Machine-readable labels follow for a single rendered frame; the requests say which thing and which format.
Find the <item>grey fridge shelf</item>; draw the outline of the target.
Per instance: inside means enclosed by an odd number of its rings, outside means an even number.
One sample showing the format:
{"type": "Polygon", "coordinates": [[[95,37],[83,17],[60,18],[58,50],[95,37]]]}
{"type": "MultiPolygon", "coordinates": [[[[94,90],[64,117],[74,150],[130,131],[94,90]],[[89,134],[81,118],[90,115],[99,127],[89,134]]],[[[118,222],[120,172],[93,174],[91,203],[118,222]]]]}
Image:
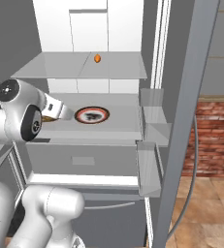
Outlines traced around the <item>grey fridge shelf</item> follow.
{"type": "Polygon", "coordinates": [[[142,140],[143,131],[138,96],[135,94],[51,94],[73,112],[86,107],[101,107],[110,117],[99,124],[71,120],[44,122],[38,139],[142,140]]]}

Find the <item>clear fridge door bin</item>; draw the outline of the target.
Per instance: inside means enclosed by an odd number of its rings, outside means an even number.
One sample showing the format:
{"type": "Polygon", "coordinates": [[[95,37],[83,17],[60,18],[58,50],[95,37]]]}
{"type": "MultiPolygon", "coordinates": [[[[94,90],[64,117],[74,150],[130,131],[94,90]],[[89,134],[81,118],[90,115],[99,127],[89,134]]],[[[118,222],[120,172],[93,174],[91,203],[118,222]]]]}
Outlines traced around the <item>clear fridge door bin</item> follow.
{"type": "Polygon", "coordinates": [[[142,88],[139,100],[144,141],[156,142],[159,146],[167,147],[172,124],[167,122],[163,111],[163,95],[163,89],[142,88]]]}
{"type": "Polygon", "coordinates": [[[139,193],[142,197],[158,198],[163,184],[163,166],[155,142],[137,143],[139,193]]]}

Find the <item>grey wall cupboards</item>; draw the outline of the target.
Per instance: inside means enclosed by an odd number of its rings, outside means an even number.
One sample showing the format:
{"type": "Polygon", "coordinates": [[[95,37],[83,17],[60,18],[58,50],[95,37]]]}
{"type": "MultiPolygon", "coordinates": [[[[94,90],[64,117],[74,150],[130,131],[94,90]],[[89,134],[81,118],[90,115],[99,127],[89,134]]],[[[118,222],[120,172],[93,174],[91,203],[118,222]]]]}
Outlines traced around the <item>grey wall cupboards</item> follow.
{"type": "Polygon", "coordinates": [[[224,0],[220,0],[201,94],[224,95],[224,0]]]}

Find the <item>red rimmed plate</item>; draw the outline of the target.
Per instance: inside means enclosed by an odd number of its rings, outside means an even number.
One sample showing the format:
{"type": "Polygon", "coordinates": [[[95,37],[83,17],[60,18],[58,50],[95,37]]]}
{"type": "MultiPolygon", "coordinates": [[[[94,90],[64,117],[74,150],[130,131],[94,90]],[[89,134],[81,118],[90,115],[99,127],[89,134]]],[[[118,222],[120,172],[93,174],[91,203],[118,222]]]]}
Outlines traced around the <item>red rimmed plate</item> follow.
{"type": "Polygon", "coordinates": [[[106,121],[110,117],[110,112],[101,107],[80,108],[75,113],[75,119],[83,124],[98,124],[106,121]]]}

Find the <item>grey freezer drawer front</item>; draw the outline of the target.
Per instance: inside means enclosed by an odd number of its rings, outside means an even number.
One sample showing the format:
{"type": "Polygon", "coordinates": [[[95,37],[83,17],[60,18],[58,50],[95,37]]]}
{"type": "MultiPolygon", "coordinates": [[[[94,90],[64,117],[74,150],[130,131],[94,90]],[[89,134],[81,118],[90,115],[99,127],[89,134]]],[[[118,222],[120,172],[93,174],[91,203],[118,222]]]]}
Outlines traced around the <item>grey freezer drawer front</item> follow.
{"type": "Polygon", "coordinates": [[[145,246],[144,199],[136,192],[84,193],[85,206],[136,204],[114,209],[85,209],[73,227],[88,248],[136,248],[145,246]]]}

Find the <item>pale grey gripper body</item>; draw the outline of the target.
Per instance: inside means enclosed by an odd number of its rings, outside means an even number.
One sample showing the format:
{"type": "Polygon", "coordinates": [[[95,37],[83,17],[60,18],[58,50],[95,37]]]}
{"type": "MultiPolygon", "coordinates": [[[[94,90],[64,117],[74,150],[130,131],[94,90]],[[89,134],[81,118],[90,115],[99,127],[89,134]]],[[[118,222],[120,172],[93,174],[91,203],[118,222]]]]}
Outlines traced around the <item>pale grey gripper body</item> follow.
{"type": "Polygon", "coordinates": [[[62,120],[71,120],[73,116],[74,112],[66,105],[61,104],[58,118],[62,120]]]}

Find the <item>grey fridge crisper drawer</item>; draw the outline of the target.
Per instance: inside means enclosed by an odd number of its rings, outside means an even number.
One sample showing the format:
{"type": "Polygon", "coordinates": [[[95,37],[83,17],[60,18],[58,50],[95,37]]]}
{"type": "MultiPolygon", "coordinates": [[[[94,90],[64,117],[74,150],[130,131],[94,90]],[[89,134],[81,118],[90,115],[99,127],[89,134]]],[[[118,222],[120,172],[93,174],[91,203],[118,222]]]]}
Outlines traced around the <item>grey fridge crisper drawer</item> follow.
{"type": "Polygon", "coordinates": [[[32,171],[43,174],[136,176],[136,145],[27,143],[32,171]]]}

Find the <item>clear glass fridge shelf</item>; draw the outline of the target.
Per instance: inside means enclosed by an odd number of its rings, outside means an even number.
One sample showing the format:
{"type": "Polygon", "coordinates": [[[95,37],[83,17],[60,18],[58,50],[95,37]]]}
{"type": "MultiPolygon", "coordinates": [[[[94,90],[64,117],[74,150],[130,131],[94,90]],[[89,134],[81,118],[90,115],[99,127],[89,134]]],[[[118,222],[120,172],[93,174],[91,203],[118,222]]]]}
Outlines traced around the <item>clear glass fridge shelf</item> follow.
{"type": "Polygon", "coordinates": [[[13,74],[13,78],[147,78],[139,52],[42,52],[13,74]]]}

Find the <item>grey fridge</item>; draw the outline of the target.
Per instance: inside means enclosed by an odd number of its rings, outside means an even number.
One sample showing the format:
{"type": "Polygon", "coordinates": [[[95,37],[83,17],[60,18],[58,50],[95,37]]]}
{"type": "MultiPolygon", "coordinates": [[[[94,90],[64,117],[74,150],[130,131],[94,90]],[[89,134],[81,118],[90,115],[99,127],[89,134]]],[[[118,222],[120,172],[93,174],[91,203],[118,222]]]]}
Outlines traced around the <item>grey fridge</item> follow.
{"type": "MultiPolygon", "coordinates": [[[[146,33],[146,4],[144,0],[32,0],[42,52],[139,52],[143,57],[146,33]]],[[[140,107],[140,84],[152,78],[20,78],[43,79],[49,94],[135,94],[140,107]]],[[[144,141],[128,139],[34,139],[30,143],[114,144],[136,145],[144,141]]],[[[29,184],[64,186],[84,193],[139,193],[137,155],[136,176],[43,174],[31,171],[29,184]]],[[[144,199],[146,239],[150,230],[149,197],[144,199]]]]}

